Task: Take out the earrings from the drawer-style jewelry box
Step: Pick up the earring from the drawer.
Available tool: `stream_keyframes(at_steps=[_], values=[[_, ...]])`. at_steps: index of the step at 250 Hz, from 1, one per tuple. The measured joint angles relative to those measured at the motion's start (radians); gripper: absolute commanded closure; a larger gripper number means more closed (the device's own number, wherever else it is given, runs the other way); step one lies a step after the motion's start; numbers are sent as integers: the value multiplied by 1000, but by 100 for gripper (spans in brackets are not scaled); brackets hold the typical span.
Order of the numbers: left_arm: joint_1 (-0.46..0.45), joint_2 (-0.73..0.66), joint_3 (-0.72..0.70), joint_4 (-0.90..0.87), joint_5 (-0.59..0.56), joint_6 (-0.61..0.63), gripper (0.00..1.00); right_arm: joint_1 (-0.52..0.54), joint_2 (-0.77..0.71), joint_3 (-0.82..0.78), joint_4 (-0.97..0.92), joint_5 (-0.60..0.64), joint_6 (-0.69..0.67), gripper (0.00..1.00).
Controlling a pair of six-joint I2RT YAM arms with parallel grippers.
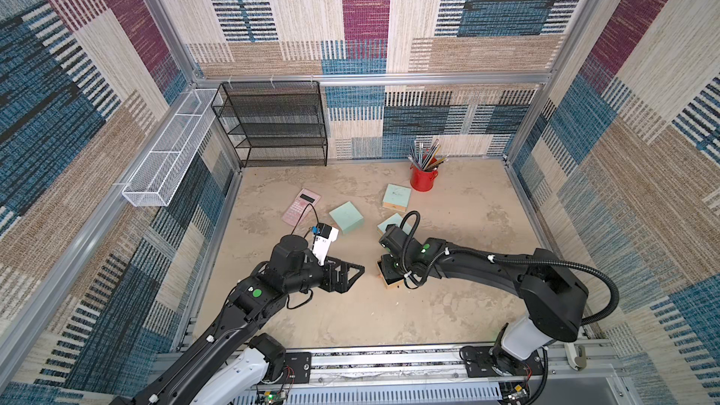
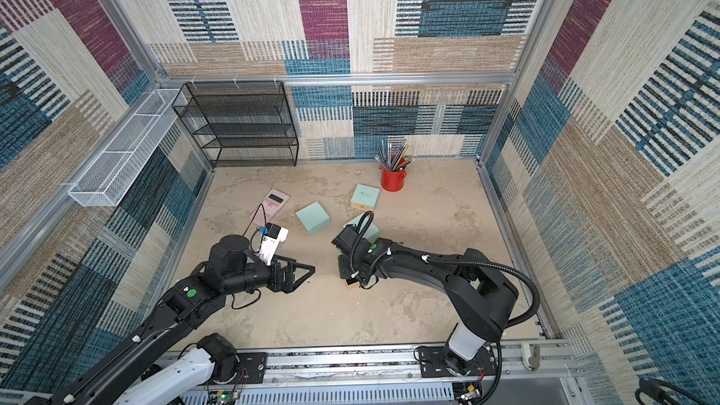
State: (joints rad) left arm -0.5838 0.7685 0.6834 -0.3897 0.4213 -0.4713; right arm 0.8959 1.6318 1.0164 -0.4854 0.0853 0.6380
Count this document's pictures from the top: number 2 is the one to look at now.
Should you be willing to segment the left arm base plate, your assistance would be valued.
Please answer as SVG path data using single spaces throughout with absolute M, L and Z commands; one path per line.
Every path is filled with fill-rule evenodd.
M 247 386 L 261 384 L 267 367 L 267 352 L 238 352 L 235 356 L 234 370 L 228 386 Z

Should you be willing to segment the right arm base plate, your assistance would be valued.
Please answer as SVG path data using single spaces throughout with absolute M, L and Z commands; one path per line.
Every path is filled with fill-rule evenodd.
M 446 346 L 420 345 L 414 349 L 423 378 L 494 376 L 498 358 L 489 346 L 483 346 L 470 361 Z

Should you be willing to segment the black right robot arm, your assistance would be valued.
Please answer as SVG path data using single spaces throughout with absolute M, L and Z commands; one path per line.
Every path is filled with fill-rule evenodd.
M 363 289 L 381 279 L 403 279 L 444 293 L 459 316 L 445 344 L 449 362 L 471 363 L 482 348 L 498 344 L 506 328 L 536 315 L 540 292 L 528 275 L 476 249 L 440 255 L 387 238 L 371 242 L 366 232 L 373 218 L 371 211 L 364 213 L 332 240 L 339 250 L 340 277 Z

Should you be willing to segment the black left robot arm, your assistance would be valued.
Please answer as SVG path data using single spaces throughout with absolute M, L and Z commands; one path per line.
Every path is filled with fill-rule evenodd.
M 294 292 L 315 273 L 311 264 L 280 256 L 266 264 L 244 236 L 224 236 L 198 264 L 163 296 L 149 316 L 103 360 L 48 399 L 29 404 L 112 404 L 178 341 L 223 309 L 226 297 L 266 288 Z

